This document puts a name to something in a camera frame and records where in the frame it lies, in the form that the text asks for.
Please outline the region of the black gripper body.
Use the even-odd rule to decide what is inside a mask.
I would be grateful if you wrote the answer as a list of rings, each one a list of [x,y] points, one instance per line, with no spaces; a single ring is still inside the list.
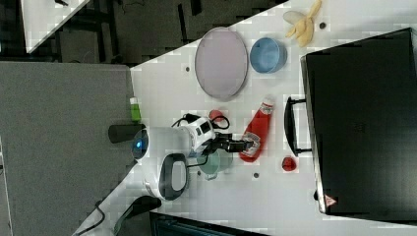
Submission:
[[[216,133],[215,138],[208,141],[208,145],[205,148],[205,154],[212,154],[218,149],[223,149],[227,152],[231,152],[232,135]]]

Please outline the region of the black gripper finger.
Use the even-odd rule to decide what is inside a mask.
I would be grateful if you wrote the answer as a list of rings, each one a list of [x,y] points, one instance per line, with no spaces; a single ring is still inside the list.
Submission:
[[[253,144],[254,144],[253,142],[248,142],[248,141],[230,142],[228,145],[228,151],[229,152],[241,152],[241,151],[251,148]]]

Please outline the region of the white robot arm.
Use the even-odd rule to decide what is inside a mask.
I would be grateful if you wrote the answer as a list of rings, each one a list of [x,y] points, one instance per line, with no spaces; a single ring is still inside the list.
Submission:
[[[240,152],[253,141],[233,140],[231,134],[217,132],[208,117],[187,114],[186,124],[172,127],[144,127],[133,138],[132,155],[144,168],[144,185],[149,194],[165,201],[179,198],[185,191],[189,158],[209,156],[218,149]]]

